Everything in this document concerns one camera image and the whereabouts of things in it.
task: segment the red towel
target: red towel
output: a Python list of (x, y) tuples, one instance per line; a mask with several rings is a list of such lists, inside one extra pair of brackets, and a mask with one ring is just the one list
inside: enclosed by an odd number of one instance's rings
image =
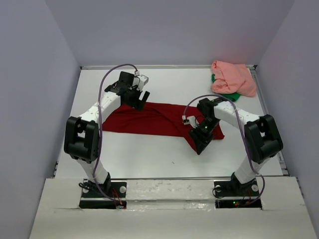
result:
[[(103, 123), (102, 129), (118, 133), (139, 133), (152, 135), (166, 135), (184, 137), (196, 151), (195, 143), (188, 132), (192, 126), (184, 125), (181, 116), (185, 106), (146, 102), (143, 111), (137, 111), (127, 105), (115, 110)], [(196, 107), (188, 107), (188, 116), (201, 116)], [(223, 139), (225, 136), (219, 124), (212, 134), (214, 139)]]

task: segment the white table surface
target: white table surface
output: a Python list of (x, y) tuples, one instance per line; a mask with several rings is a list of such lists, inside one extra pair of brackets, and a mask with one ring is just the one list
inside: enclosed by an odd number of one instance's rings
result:
[[(105, 88), (118, 80), (120, 71), (114, 71), (106, 79)], [(81, 71), (72, 116), (77, 117), (96, 102), (106, 72)], [(144, 88), (151, 93), (149, 102), (187, 105), (195, 97), (212, 93), (210, 69), (140, 69), (140, 72), (150, 79)], [(258, 96), (241, 96), (236, 106), (253, 114), (264, 114)], [(245, 150), (238, 129), (226, 122), (221, 122), (220, 126), (225, 138), (212, 141), (201, 155), (197, 155), (182, 137), (104, 131), (101, 161), (112, 178), (227, 177), (239, 167)], [(272, 158), (261, 173), (282, 175), (278, 157)], [(85, 178), (85, 172), (62, 148), (56, 178), (79, 177)]]
[(265, 178), (263, 210), (215, 209), (212, 180), (127, 180), (126, 210), (80, 209), (79, 180), (46, 180), (30, 239), (316, 239), (292, 177)]

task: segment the pink towel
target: pink towel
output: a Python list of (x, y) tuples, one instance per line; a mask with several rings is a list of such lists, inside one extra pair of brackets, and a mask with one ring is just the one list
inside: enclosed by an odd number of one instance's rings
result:
[(256, 95), (256, 83), (244, 64), (234, 65), (214, 61), (212, 71), (215, 74), (215, 82), (211, 85), (213, 92), (220, 94), (238, 92), (249, 97)]

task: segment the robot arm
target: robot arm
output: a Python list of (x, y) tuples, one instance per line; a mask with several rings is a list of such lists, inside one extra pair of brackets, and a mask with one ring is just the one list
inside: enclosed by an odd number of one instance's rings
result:
[[(198, 110), (205, 119), (189, 134), (193, 138), (197, 153), (200, 154), (213, 139), (212, 130), (220, 120), (226, 121), (239, 128), (235, 110), (230, 102), (222, 98), (212, 101), (205, 98), (199, 101)], [(259, 171), (263, 165), (274, 157), (283, 148), (275, 120), (270, 115), (258, 116), (237, 108), (241, 127), (244, 129), (245, 141), (252, 159), (255, 171)], [(248, 157), (231, 176), (231, 190), (237, 191), (247, 188), (255, 179), (256, 174), (251, 169)]]
[[(119, 80), (109, 85), (101, 96), (102, 122), (122, 104), (141, 111), (150, 95), (146, 91), (142, 100), (139, 100), (143, 87), (148, 81), (148, 77), (144, 75), (135, 76), (121, 72)], [(93, 170), (101, 147), (99, 127), (101, 125), (99, 125), (98, 102), (80, 116), (70, 117), (66, 123), (64, 151), (81, 164), (91, 182), (94, 182)], [(110, 174), (104, 169), (102, 162), (98, 164), (95, 179), (107, 192), (110, 187)]]

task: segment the white wall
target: white wall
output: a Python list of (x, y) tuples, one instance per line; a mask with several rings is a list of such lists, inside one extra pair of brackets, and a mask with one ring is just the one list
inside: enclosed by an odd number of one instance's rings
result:
[(0, 1), (0, 238), (29, 238), (79, 67), (44, 0)]
[(46, 0), (81, 66), (257, 64), (293, 0)]
[(296, 0), (257, 72), (319, 235), (319, 1)]

